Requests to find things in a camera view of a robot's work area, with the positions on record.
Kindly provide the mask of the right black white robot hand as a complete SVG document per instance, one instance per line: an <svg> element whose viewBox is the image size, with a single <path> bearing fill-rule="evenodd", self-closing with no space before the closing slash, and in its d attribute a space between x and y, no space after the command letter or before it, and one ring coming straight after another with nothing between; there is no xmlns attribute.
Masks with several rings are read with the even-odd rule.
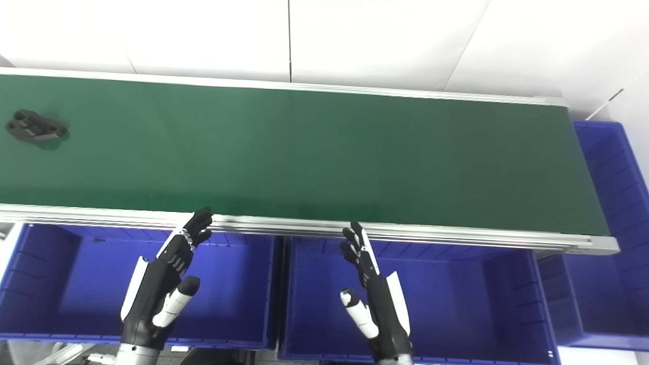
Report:
<svg viewBox="0 0 649 365"><path fill-rule="evenodd" d="M367 295L364 303L354 289L339 293L343 307L367 338L375 364L413 364L410 319L397 272L380 272L367 231L359 222L342 230L339 242L343 257L357 270Z"/></svg>

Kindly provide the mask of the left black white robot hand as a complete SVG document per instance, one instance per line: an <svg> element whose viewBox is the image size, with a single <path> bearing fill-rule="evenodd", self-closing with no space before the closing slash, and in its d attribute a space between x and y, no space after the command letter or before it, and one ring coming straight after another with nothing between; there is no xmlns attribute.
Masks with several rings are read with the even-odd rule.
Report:
<svg viewBox="0 0 649 365"><path fill-rule="evenodd" d="M195 211L171 231L155 258L140 256L120 311L120 342L128 350L162 351L174 322L196 295L201 279L188 276L195 250L211 237L212 210Z"/></svg>

